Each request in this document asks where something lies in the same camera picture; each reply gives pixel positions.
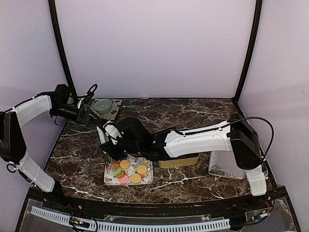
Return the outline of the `metal serving tongs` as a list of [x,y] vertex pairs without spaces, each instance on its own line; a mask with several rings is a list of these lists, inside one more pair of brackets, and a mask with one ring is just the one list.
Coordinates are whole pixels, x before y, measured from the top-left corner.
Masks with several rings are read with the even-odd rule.
[[99,140],[100,140],[100,146],[99,147],[103,152],[105,167],[106,168],[112,167],[112,158],[109,156],[109,154],[107,153],[107,150],[106,150],[106,145],[108,145],[109,138],[107,137],[107,135],[103,132],[103,130],[99,126],[96,126],[96,129],[98,131],[98,136],[99,136]]

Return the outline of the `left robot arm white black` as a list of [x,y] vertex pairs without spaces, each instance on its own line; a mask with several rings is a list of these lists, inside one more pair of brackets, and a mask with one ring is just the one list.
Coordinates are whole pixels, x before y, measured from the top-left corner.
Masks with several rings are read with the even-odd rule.
[[[59,181],[48,175],[32,156],[33,146],[43,143],[39,136],[47,136],[42,127],[33,128],[32,124],[43,115],[86,122],[83,106],[92,100],[97,88],[97,84],[92,85],[76,103],[71,103],[70,88],[58,84],[55,90],[38,93],[0,114],[0,157],[6,162],[7,171],[19,173],[29,184],[50,195],[49,203],[58,211],[68,207],[68,199],[63,196]],[[32,128],[33,142],[29,139]]]

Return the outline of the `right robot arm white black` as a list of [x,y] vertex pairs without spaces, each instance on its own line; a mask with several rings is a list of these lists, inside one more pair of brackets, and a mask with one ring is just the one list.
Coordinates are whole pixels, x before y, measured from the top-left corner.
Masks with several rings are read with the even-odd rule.
[[117,124],[101,119],[97,125],[100,148],[114,160],[128,154],[150,161],[176,161],[178,158],[203,152],[232,152],[236,165],[245,171],[251,195],[246,205],[256,210],[265,202],[267,192],[263,162],[266,152],[260,148],[257,132],[249,120],[268,120],[233,114],[227,121],[192,130],[170,128],[149,133],[137,118],[125,118]]

